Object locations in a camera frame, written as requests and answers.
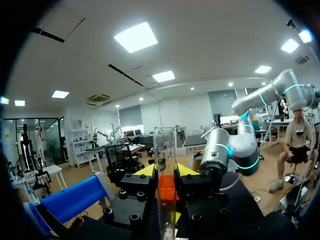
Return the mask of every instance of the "metal stand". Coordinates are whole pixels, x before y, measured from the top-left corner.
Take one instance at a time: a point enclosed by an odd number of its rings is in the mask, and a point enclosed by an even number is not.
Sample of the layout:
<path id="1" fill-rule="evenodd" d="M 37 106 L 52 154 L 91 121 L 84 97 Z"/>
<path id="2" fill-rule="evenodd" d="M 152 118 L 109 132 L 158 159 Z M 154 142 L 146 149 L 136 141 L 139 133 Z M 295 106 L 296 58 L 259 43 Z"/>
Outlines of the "metal stand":
<path id="1" fill-rule="evenodd" d="M 284 176 L 284 181 L 288 184 L 296 184 L 300 182 L 300 175 L 296 173 L 297 164 L 294 165 L 294 170 Z"/>

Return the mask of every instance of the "square ceiling light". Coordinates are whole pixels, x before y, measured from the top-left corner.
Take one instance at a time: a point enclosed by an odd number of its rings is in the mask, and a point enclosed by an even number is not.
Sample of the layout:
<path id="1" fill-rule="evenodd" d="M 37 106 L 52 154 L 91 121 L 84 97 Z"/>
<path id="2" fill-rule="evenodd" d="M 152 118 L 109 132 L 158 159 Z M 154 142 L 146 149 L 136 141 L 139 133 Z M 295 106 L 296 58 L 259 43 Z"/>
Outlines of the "square ceiling light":
<path id="1" fill-rule="evenodd" d="M 1 97 L 1 103 L 2 103 L 2 104 L 8 105 L 9 102 L 10 102 L 10 100 L 9 100 L 8 98 L 5 98 L 5 97 L 3 97 L 3 96 Z"/>
<path id="2" fill-rule="evenodd" d="M 158 41 L 147 22 L 135 25 L 113 37 L 130 54 L 158 44 Z"/>
<path id="3" fill-rule="evenodd" d="M 66 96 L 69 95 L 70 92 L 68 91 L 58 91 L 55 90 L 54 93 L 52 94 L 52 98 L 55 99 L 64 99 Z"/>
<path id="4" fill-rule="evenodd" d="M 175 75 L 172 71 L 165 71 L 165 72 L 161 72 L 155 75 L 152 75 L 152 77 L 158 82 L 165 82 L 165 81 L 169 81 L 169 80 L 173 80 L 175 79 Z"/>
<path id="5" fill-rule="evenodd" d="M 299 47 L 299 44 L 296 43 L 294 40 L 289 39 L 286 41 L 286 43 L 281 47 L 282 51 L 285 51 L 289 54 L 291 54 L 294 50 L 296 50 Z"/>
<path id="6" fill-rule="evenodd" d="M 26 105 L 26 101 L 14 100 L 14 105 L 16 105 L 17 107 L 24 107 Z"/>
<path id="7" fill-rule="evenodd" d="M 309 43 L 312 40 L 311 33 L 308 30 L 303 30 L 302 32 L 300 32 L 299 37 L 304 44 Z"/>
<path id="8" fill-rule="evenodd" d="M 270 66 L 260 66 L 257 68 L 257 70 L 255 70 L 254 72 L 256 74 L 266 74 L 267 72 L 269 72 L 271 70 Z"/>

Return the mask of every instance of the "clear acrylic tube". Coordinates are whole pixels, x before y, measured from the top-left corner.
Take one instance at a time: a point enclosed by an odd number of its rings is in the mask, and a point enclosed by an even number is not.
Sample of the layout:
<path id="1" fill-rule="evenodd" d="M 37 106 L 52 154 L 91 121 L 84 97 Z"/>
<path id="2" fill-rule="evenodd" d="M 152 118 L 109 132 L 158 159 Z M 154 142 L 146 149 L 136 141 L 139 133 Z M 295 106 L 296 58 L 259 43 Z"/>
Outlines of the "clear acrylic tube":
<path id="1" fill-rule="evenodd" d="M 177 166 L 177 130 L 155 127 L 154 162 L 158 170 L 157 207 L 161 240 L 175 239 L 176 188 L 174 171 Z"/>

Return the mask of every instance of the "white shelving unit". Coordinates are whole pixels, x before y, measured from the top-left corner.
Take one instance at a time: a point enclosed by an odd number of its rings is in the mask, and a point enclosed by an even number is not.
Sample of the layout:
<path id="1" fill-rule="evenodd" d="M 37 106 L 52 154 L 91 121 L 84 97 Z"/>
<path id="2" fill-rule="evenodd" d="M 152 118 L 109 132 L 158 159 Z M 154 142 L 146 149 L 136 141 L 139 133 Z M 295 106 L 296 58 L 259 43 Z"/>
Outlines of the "white shelving unit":
<path id="1" fill-rule="evenodd" d="M 91 149 L 92 144 L 92 129 L 87 127 L 86 129 L 71 130 L 71 143 L 72 155 L 75 159 L 75 165 L 79 168 L 80 165 L 88 163 L 92 168 L 91 161 L 96 159 L 92 152 L 87 152 L 86 149 Z"/>

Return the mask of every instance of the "sneaker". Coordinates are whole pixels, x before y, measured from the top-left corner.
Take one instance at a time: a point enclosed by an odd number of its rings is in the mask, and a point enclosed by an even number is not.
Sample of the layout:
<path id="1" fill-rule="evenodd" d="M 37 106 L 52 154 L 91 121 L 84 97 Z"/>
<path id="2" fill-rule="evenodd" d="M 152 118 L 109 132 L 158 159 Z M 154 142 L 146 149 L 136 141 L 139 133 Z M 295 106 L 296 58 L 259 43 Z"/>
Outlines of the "sneaker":
<path id="1" fill-rule="evenodd" d="M 284 182 L 283 181 L 280 182 L 277 180 L 276 183 L 270 188 L 269 192 L 273 194 L 276 191 L 281 190 L 283 188 L 284 188 Z"/>

